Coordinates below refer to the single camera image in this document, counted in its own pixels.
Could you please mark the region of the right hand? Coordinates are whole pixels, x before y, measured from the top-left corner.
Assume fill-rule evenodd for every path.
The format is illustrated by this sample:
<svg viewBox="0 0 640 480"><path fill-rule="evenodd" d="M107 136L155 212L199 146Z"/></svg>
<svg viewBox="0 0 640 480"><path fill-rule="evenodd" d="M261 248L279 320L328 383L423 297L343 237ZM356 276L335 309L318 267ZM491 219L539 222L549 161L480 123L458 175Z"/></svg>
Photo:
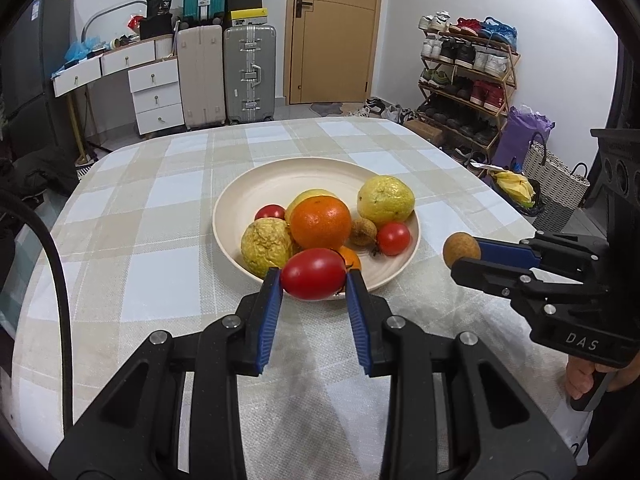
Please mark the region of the right hand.
<svg viewBox="0 0 640 480"><path fill-rule="evenodd" d="M625 388L635 382L640 375L640 356L636 356L629 365L624 368L612 368L601 364L569 356L565 369L565 390L574 400L579 400L588 393L594 385L594 373L613 373L612 382L608 385L608 391L616 391Z"/></svg>

